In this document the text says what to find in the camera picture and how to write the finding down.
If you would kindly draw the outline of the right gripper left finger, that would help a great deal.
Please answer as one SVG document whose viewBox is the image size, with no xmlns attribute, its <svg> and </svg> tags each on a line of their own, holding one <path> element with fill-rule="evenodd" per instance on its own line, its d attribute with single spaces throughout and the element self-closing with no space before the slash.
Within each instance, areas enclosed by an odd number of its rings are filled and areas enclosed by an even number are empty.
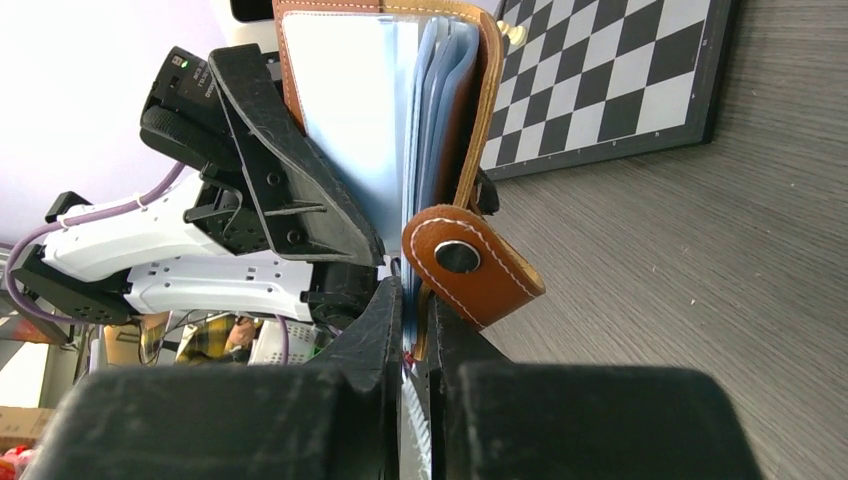
<svg viewBox="0 0 848 480">
<path fill-rule="evenodd" d="M 320 368 L 323 479 L 397 479 L 402 287 L 384 278 L 362 315 L 309 364 Z"/>
</svg>

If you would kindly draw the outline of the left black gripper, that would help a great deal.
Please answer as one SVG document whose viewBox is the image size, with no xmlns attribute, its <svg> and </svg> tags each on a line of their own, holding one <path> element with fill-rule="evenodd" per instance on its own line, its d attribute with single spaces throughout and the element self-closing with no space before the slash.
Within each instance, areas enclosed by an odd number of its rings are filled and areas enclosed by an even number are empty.
<svg viewBox="0 0 848 480">
<path fill-rule="evenodd" d="M 310 266 L 296 298 L 315 320 L 347 325 L 375 292 L 383 243 L 298 128 L 274 71 L 256 44 L 205 60 L 174 48 L 145 102 L 140 137 L 199 172 L 189 224 L 231 254 L 269 251 Z"/>
</svg>

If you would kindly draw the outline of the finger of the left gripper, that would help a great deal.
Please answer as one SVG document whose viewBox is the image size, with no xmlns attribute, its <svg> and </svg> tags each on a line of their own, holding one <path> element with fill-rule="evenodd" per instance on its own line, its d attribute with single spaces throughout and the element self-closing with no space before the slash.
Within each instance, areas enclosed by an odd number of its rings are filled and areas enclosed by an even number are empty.
<svg viewBox="0 0 848 480">
<path fill-rule="evenodd" d="M 471 209 L 481 216 L 492 216 L 500 210 L 497 187 L 482 169 L 477 171 L 473 184 Z"/>
</svg>

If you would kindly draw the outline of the brown leather card holder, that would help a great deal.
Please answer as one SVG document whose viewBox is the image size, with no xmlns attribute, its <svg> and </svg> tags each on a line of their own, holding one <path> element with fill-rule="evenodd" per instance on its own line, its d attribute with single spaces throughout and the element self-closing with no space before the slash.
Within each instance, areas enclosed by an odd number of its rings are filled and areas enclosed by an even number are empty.
<svg viewBox="0 0 848 480">
<path fill-rule="evenodd" d="M 503 33 L 458 1 L 276 1 L 285 103 L 360 189 L 405 313 L 426 344 L 437 296 L 483 330 L 545 291 L 485 220 L 480 164 L 501 82 Z"/>
</svg>

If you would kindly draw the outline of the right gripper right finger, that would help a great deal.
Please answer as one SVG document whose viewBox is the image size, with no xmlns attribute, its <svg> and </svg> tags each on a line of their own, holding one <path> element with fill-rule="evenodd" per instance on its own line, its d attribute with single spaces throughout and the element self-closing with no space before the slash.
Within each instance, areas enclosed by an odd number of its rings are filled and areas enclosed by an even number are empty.
<svg viewBox="0 0 848 480">
<path fill-rule="evenodd" d="M 507 357 L 436 296 L 427 302 L 427 333 L 432 474 L 435 479 L 471 479 L 478 443 L 476 402 L 464 368 Z"/>
</svg>

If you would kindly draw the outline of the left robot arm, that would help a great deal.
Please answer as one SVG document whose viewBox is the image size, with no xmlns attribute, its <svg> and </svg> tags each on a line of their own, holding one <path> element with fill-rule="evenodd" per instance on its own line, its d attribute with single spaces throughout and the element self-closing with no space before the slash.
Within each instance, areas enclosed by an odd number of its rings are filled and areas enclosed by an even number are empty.
<svg viewBox="0 0 848 480">
<path fill-rule="evenodd" d="M 366 309 L 382 265 L 411 298 L 411 267 L 387 251 L 325 152 L 297 132 L 272 65 L 255 44 L 207 60 L 174 48 L 140 135 L 194 175 L 173 170 L 109 205 L 60 195 L 9 254 L 4 286 L 15 303 L 45 318 L 47 302 L 54 322 L 218 310 L 344 326 Z"/>
</svg>

